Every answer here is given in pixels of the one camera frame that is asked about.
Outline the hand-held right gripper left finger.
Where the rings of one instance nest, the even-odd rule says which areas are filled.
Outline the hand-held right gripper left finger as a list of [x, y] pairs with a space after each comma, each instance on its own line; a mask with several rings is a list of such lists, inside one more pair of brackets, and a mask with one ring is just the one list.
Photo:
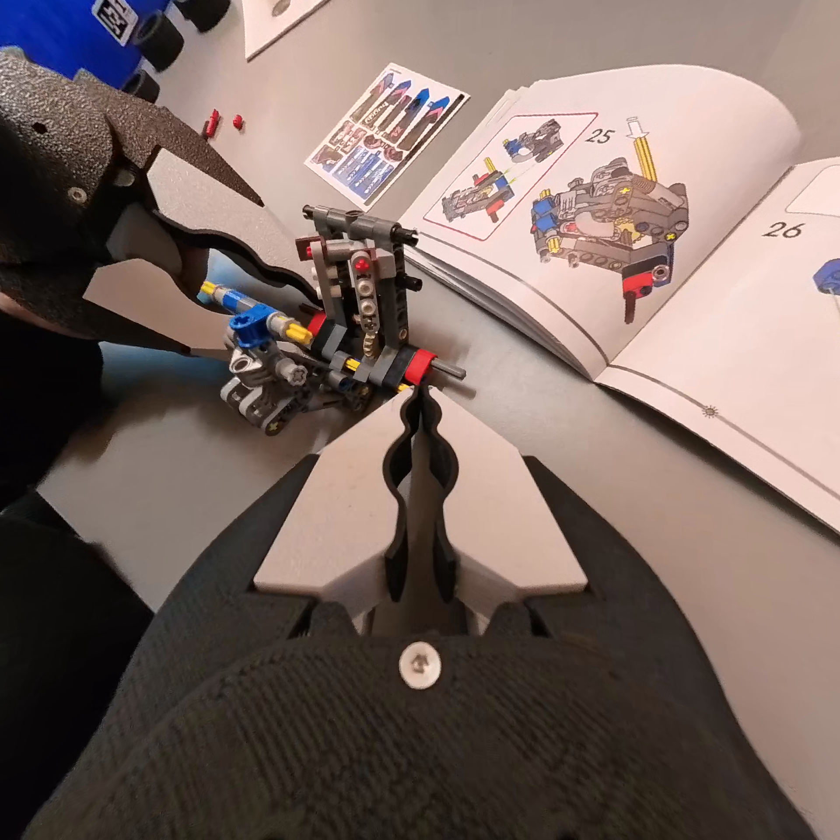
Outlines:
[[254, 578], [259, 592], [341, 604], [354, 620], [402, 599], [421, 390], [412, 386], [317, 456]]

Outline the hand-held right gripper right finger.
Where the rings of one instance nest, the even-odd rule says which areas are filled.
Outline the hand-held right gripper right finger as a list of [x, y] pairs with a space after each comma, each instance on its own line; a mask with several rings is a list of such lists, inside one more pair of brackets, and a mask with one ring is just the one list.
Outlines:
[[471, 631], [499, 606], [585, 590], [586, 575], [525, 458], [435, 387], [423, 390], [429, 468], [443, 499], [434, 525], [434, 575]]

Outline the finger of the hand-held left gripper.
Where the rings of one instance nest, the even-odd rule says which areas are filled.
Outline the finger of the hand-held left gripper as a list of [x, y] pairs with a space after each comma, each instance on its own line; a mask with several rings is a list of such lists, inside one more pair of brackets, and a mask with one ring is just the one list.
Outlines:
[[258, 281], [318, 293], [296, 271], [297, 247], [279, 219], [173, 152], [160, 148], [148, 169], [154, 214], [188, 245], [216, 250]]
[[229, 355], [229, 316], [189, 298], [164, 269], [147, 260], [99, 267], [84, 300], [140, 328], [143, 347], [189, 356]]

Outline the partly built toy brick model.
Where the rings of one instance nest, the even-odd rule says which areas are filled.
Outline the partly built toy brick model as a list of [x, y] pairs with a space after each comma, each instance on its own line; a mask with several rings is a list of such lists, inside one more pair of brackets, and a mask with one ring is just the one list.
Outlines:
[[234, 288], [202, 285], [230, 315], [223, 401], [273, 437], [300, 414], [360, 412], [376, 393], [421, 385], [431, 371], [464, 380], [463, 369], [410, 341], [406, 294], [423, 283], [406, 273], [405, 247], [417, 245], [417, 231], [360, 209], [302, 212], [316, 229], [295, 242], [319, 297], [317, 307], [300, 307], [308, 323]]

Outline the blue bin with printed tag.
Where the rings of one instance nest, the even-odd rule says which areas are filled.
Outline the blue bin with printed tag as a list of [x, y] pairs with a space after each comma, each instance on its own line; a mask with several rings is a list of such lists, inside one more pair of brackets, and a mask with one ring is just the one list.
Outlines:
[[141, 63], [131, 35], [166, 1], [2, 1], [1, 45], [73, 78], [88, 70], [119, 88]]

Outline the buggy sticker sheet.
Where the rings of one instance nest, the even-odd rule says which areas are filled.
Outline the buggy sticker sheet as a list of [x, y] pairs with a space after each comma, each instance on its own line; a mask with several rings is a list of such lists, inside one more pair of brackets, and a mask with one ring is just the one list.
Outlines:
[[359, 209], [370, 209], [470, 95], [388, 63], [304, 166]]

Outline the small paper leaflet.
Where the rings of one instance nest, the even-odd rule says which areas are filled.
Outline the small paper leaflet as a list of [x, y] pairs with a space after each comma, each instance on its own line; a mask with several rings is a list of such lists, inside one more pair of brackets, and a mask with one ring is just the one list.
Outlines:
[[251, 61], [329, 1], [242, 1], [245, 59]]

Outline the person's black clothed body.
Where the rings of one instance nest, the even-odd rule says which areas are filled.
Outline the person's black clothed body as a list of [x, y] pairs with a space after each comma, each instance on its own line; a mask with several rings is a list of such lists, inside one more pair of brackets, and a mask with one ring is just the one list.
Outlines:
[[96, 731], [153, 613], [37, 492], [1, 522], [1, 838], [20, 838]]

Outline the open instruction booklet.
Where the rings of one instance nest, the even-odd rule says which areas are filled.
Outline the open instruction booklet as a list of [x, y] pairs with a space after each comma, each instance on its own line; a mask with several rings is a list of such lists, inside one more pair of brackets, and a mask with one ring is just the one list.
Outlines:
[[641, 66], [509, 92], [402, 217], [416, 262], [838, 531], [838, 158], [758, 85]]

